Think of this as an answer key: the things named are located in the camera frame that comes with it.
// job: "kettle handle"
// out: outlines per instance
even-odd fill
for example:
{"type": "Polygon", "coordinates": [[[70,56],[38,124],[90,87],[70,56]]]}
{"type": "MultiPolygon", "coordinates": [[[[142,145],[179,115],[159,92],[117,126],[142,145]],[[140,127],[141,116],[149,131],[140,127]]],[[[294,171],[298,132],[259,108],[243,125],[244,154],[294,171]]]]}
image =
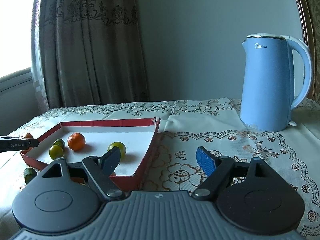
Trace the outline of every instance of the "kettle handle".
{"type": "Polygon", "coordinates": [[[299,95],[292,101],[291,110],[296,108],[301,101],[307,96],[312,81],[312,59],[309,47],[301,40],[292,36],[283,36],[291,49],[297,51],[304,63],[304,81],[299,95]]]}

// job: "red cardboard tray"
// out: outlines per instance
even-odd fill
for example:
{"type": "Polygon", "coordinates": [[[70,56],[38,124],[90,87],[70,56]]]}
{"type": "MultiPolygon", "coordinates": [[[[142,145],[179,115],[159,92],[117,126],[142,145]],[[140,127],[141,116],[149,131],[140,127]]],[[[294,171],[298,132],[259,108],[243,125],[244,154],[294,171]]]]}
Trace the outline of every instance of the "red cardboard tray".
{"type": "Polygon", "coordinates": [[[64,157],[68,163],[81,162],[92,155],[101,157],[112,142],[120,141],[126,146],[126,155],[115,168],[116,176],[110,178],[123,191],[137,190],[155,153],[159,123],[160,118],[60,122],[38,138],[38,147],[20,154],[27,165],[41,171],[52,162],[49,149],[56,139],[65,141],[64,157]],[[84,148],[77,152],[67,144],[68,136],[74,132],[82,133],[86,139],[84,148]]]}

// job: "gray plastic housing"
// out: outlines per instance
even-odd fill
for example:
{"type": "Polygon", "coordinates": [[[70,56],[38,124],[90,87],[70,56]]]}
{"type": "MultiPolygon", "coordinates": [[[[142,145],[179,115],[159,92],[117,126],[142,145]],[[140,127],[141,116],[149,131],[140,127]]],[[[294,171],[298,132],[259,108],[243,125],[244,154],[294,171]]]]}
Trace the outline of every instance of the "gray plastic housing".
{"type": "Polygon", "coordinates": [[[302,240],[297,231],[277,236],[247,233],[224,220],[209,201],[187,191],[133,191],[107,203],[90,224],[61,235],[41,235],[22,229],[12,240],[302,240]]]}

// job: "table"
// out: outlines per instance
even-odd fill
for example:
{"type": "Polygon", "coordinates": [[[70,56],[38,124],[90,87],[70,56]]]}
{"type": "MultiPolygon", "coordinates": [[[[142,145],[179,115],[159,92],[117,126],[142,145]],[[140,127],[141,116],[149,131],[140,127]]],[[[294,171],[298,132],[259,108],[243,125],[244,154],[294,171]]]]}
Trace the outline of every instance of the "table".
{"type": "MultiPolygon", "coordinates": [[[[192,192],[206,179],[196,162],[199,146],[237,162],[258,156],[304,199],[305,214],[297,230],[307,239],[319,239],[320,106],[305,99],[292,113],[298,126],[281,132],[245,126],[239,118],[240,107],[240,100],[220,98],[58,108],[33,118],[10,135],[28,131],[36,138],[61,121],[160,117],[159,144],[143,189],[192,192]]],[[[25,168],[19,152],[0,154],[0,240],[18,230],[11,203],[25,186],[25,168]]]]}

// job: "window sill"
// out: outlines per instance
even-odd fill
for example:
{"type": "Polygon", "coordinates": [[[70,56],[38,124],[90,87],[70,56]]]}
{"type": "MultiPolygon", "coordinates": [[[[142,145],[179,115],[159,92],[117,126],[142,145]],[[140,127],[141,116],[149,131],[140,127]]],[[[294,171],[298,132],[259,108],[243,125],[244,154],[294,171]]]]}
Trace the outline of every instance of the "window sill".
{"type": "Polygon", "coordinates": [[[0,93],[32,80],[31,68],[25,68],[0,78],[0,93]]]}

